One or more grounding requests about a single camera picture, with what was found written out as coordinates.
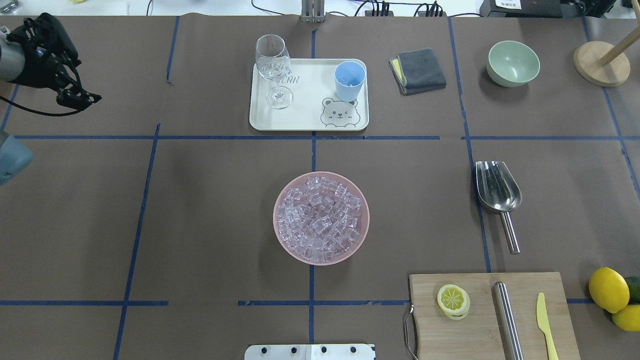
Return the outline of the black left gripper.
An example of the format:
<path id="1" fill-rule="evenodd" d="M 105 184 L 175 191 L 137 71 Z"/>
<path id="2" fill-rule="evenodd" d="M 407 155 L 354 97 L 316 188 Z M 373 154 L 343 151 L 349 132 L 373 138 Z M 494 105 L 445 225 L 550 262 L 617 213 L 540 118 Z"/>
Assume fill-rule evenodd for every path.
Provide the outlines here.
<path id="1" fill-rule="evenodd" d="M 50 13 L 26 17 L 6 34 L 6 82 L 56 91 L 57 104 L 75 111 L 102 100 L 82 87 L 77 71 L 81 63 L 66 29 Z"/>

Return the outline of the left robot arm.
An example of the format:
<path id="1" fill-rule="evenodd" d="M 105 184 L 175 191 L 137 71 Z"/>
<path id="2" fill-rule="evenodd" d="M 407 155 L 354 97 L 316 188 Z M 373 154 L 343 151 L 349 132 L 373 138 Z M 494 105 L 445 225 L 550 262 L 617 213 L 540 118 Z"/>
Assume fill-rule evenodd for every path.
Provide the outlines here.
<path id="1" fill-rule="evenodd" d="M 55 92 L 55 102 L 69 112 L 45 112 L 2 96 L 16 109 L 46 117 L 73 116 L 102 100 L 83 88 L 78 73 L 82 64 L 66 28 L 52 14 L 26 17 L 14 30 L 1 28 L 1 82 Z"/>

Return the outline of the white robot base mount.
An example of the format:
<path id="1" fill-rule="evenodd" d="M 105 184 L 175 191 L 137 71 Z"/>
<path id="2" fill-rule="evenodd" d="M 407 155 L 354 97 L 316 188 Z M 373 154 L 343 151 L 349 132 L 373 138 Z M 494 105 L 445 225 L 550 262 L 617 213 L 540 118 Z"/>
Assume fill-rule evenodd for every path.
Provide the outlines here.
<path id="1" fill-rule="evenodd" d="M 374 344 L 255 344 L 247 347 L 245 360 L 375 360 Z"/>

